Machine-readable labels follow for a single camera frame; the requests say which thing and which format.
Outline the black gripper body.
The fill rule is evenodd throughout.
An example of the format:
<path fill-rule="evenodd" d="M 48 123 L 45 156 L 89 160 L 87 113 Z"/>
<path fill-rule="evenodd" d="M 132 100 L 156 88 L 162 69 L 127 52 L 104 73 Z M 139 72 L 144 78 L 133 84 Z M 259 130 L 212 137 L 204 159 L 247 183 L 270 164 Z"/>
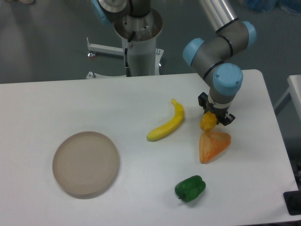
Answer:
<path fill-rule="evenodd" d="M 212 114 L 215 114 L 216 117 L 223 117 L 225 118 L 226 116 L 229 115 L 229 107 L 231 105 L 231 102 L 221 104 L 218 102 L 215 102 L 212 99 L 208 99 L 206 102 L 206 111 L 210 112 Z"/>

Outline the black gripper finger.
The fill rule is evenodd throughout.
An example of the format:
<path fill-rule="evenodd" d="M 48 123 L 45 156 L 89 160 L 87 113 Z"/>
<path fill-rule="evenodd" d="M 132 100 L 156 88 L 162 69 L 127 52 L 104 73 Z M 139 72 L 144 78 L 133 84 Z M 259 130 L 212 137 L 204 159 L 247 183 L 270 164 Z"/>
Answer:
<path fill-rule="evenodd" d="M 200 107 L 203 108 L 204 113 L 207 113 L 210 111 L 210 102 L 208 100 L 208 95 L 205 92 L 202 92 L 198 96 L 198 104 Z"/>
<path fill-rule="evenodd" d="M 235 116 L 230 113 L 218 114 L 217 124 L 222 124 L 223 126 L 228 126 L 235 120 Z"/>

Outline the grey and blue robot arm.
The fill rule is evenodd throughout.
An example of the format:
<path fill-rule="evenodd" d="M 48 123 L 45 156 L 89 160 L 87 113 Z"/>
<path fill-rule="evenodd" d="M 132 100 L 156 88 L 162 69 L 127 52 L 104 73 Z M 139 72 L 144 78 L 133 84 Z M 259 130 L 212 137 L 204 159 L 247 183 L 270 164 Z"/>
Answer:
<path fill-rule="evenodd" d="M 126 76 L 154 75 L 158 67 L 156 39 L 162 31 L 163 20 L 151 2 L 94 0 L 91 4 L 98 19 L 104 24 L 113 24 L 122 40 Z M 193 39 L 182 56 L 210 88 L 208 93 L 198 97 L 199 105 L 226 126 L 235 118 L 228 109 L 243 80 L 241 69 L 228 63 L 228 59 L 255 42 L 256 30 L 251 23 L 239 20 L 227 0 L 203 0 L 200 4 L 216 37 L 210 41 Z"/>

